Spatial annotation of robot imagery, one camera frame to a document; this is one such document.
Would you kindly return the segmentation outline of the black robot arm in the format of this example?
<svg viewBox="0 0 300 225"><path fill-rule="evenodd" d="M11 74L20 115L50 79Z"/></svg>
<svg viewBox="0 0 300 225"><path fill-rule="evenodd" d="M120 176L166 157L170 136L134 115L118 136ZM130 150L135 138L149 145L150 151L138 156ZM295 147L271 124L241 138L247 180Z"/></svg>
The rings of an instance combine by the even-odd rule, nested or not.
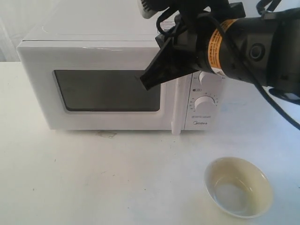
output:
<svg viewBox="0 0 300 225"><path fill-rule="evenodd" d="M300 102L300 10L275 12L261 0L258 17L241 2L141 0L144 18L156 21L159 52L140 77L145 89L203 71L269 87L282 100Z"/></svg>

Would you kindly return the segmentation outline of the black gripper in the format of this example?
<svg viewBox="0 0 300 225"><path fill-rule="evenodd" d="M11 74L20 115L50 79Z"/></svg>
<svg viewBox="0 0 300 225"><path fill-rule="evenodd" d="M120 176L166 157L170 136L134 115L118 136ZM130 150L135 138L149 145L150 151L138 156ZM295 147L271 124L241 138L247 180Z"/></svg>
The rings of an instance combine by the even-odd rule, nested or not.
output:
<svg viewBox="0 0 300 225"><path fill-rule="evenodd" d="M210 70L208 44L220 25L228 19L245 17L242 2L227 0L168 0L156 22L159 52L139 77L146 90L189 75L197 70ZM160 23L175 21L175 26L163 31Z"/></svg>

